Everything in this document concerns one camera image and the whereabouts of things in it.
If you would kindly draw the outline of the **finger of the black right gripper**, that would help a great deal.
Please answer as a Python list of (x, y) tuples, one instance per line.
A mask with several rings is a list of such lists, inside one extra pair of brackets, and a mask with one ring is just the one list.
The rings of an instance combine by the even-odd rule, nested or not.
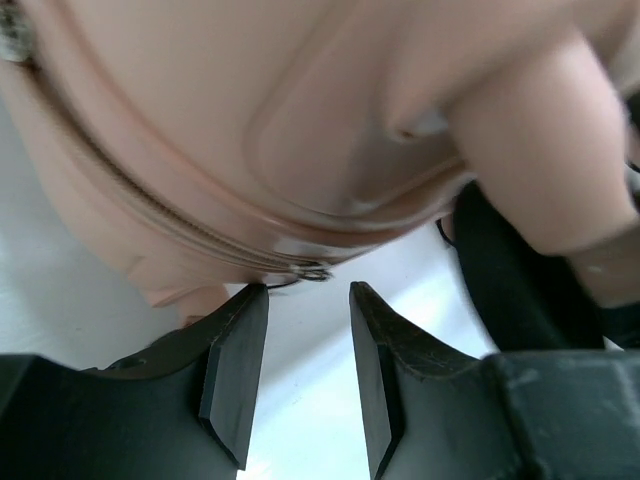
[(599, 309), (566, 261), (537, 253), (477, 183), (456, 198), (452, 229), (468, 296), (500, 351), (605, 348)]

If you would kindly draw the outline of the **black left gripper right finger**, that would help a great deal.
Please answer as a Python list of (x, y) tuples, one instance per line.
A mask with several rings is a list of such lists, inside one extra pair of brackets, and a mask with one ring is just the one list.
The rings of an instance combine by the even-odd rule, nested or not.
[(470, 357), (350, 287), (374, 479), (635, 479), (637, 351)]

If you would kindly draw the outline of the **pink hard-shell suitcase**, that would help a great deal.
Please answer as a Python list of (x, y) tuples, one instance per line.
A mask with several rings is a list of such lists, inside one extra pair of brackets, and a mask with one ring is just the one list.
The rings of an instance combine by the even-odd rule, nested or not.
[(324, 281), (476, 180), (639, 299), (635, 1), (5, 1), (1, 95), (63, 222), (154, 306)]

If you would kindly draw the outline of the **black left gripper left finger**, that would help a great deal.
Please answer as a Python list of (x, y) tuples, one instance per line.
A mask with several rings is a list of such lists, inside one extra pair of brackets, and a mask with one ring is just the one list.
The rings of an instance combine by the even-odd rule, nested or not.
[(250, 285), (106, 369), (1, 359), (5, 479), (233, 479), (246, 466), (269, 295)]

